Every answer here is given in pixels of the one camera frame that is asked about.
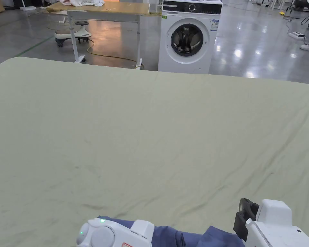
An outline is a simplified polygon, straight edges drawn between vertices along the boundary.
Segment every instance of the washing machine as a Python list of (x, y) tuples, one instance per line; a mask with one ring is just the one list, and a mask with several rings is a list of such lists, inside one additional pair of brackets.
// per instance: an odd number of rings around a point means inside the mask
[(220, 0), (163, 0), (158, 70), (207, 74), (221, 9)]

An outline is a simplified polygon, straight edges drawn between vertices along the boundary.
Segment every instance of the washing machine porthole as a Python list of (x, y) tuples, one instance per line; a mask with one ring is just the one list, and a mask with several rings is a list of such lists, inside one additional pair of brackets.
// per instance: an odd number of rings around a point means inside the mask
[(183, 24), (179, 26), (171, 36), (172, 49), (183, 57), (190, 57), (198, 53), (203, 43), (203, 33), (194, 24)]

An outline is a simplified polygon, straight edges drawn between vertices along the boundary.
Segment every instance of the blue cloth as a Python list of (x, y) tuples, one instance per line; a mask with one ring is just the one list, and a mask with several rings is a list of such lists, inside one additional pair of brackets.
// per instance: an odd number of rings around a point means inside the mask
[[(110, 217), (98, 218), (115, 221), (119, 224), (132, 227), (133, 221), (118, 220)], [(210, 226), (201, 234), (180, 232), (168, 226), (155, 227), (152, 237), (152, 247), (245, 247), (236, 234), (227, 233)]]

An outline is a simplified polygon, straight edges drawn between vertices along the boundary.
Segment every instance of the power strip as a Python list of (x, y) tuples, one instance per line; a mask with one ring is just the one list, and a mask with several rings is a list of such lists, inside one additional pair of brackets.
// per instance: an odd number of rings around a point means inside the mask
[(305, 35), (300, 32), (289, 32), (288, 36), (296, 39), (296, 40), (303, 40), (305, 38)]

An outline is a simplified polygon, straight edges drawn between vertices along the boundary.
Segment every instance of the wrinkled fabric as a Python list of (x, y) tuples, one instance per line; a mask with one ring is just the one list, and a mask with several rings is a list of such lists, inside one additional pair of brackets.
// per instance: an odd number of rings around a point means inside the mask
[[(131, 228), (133, 221), (112, 219), (110, 217), (98, 218), (115, 221)], [(152, 247), (245, 247), (236, 234), (227, 233), (213, 226), (203, 234), (186, 233), (168, 226), (154, 228)]]
[(96, 6), (101, 7), (104, 4), (103, 0), (60, 0), (63, 5), (81, 6)]

